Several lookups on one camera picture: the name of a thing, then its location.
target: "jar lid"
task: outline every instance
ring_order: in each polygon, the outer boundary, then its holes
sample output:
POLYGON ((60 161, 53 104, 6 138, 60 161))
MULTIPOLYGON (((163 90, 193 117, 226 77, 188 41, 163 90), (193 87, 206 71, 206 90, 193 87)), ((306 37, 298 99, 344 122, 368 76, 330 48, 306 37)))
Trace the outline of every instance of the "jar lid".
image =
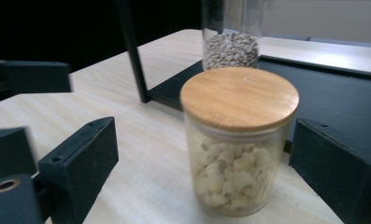
POLYGON ((181 89, 180 101, 188 115, 207 126, 255 132, 290 121, 299 95, 293 84, 273 73, 224 67, 190 78, 181 89))

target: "wooden table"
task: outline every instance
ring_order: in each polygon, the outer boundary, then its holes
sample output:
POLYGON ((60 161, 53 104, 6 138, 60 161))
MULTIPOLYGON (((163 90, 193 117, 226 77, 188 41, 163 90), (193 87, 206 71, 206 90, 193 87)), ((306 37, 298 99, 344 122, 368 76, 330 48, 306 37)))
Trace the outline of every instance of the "wooden table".
MULTIPOLYGON (((201 32, 180 31, 139 52, 150 89, 201 59, 201 32)), ((369 48, 265 37, 262 54, 371 72, 369 48)), ((0 102, 0 128, 26 126, 39 160, 85 123, 115 118, 120 160, 85 223, 341 223, 287 165, 287 154, 264 209, 239 218, 203 211, 193 197, 182 113, 140 103, 127 53, 79 70, 71 80, 71 93, 0 102)))

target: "light wood surface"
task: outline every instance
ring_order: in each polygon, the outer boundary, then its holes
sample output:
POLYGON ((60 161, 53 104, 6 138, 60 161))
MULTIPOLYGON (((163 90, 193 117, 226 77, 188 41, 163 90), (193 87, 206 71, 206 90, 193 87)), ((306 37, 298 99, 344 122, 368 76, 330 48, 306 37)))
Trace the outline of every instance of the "light wood surface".
POLYGON ((208 126, 254 132, 288 123, 299 96, 293 84, 278 75, 255 68, 225 67, 188 80, 180 101, 188 114, 208 126))
MULTIPOLYGON (((371 71, 371 49, 322 46, 320 54, 313 44, 268 38, 263 53, 321 63, 319 55, 330 52, 346 58, 345 65, 371 71)), ((139 51, 152 88, 201 59, 201 32, 180 31, 139 51)), ((85 123, 115 118, 120 160, 85 223, 341 223, 287 165, 288 155, 264 209, 242 218, 204 212, 193 197, 182 113, 140 103, 127 53, 77 71, 71 80, 71 93, 23 94, 0 102, 0 128, 27 127, 39 160, 85 123)))

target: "white wall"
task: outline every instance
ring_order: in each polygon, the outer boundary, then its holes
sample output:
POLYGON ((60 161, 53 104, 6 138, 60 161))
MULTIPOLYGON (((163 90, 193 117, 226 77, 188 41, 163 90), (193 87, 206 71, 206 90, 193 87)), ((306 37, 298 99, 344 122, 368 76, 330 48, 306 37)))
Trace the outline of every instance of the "white wall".
POLYGON ((371 0, 267 0, 265 34, 371 43, 371 0))

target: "black metal rod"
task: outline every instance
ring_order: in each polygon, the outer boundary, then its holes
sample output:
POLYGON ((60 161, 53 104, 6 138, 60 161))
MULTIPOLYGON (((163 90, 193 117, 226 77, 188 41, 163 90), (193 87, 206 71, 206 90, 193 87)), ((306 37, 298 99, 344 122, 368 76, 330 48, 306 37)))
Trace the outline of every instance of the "black metal rod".
POLYGON ((147 103, 148 101, 150 101, 150 97, 148 95, 148 89, 147 85, 145 84, 142 65, 138 55, 136 33, 132 23, 130 9, 126 0, 116 0, 115 2, 119 21, 121 23, 121 30, 123 32, 124 43, 127 50, 129 51, 130 61, 135 73, 139 96, 142 103, 147 103))

